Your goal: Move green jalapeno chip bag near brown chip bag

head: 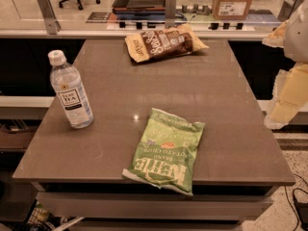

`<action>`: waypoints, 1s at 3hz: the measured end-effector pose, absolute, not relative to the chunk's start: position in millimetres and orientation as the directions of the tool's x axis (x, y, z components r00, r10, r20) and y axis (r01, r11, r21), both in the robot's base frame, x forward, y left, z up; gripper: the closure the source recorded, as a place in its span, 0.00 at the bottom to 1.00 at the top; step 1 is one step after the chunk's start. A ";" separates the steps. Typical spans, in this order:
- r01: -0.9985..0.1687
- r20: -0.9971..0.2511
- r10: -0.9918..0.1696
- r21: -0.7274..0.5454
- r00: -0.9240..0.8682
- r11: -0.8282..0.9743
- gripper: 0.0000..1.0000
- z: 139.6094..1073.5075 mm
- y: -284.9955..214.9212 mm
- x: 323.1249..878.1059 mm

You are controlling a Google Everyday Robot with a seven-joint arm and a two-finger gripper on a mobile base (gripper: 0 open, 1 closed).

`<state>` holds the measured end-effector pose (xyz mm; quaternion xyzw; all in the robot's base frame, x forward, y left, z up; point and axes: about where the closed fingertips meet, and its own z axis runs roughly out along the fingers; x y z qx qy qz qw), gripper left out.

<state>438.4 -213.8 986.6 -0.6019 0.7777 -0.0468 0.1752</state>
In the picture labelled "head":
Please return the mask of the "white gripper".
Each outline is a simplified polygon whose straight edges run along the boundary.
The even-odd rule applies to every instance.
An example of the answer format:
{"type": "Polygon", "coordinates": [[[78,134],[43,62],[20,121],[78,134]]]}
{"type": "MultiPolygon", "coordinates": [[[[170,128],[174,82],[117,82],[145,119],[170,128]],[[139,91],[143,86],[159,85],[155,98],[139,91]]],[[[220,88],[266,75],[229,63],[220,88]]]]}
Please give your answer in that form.
{"type": "Polygon", "coordinates": [[[286,20],[263,38],[269,47],[284,47],[284,54],[295,64],[289,71],[280,69],[267,107],[264,124],[270,129],[281,129],[308,102],[308,0],[286,20]]]}

